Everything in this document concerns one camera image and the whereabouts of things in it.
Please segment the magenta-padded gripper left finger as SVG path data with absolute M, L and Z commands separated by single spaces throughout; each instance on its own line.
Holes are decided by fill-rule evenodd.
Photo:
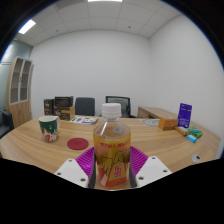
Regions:
M 55 175 L 78 186 L 93 189 L 96 183 L 94 148 L 88 149 L 76 159 L 67 159 Z

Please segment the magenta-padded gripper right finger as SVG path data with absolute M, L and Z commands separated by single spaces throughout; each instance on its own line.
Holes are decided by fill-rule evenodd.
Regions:
M 170 174 L 171 171 L 157 156 L 148 157 L 131 147 L 129 180 L 132 188 L 146 186 Z

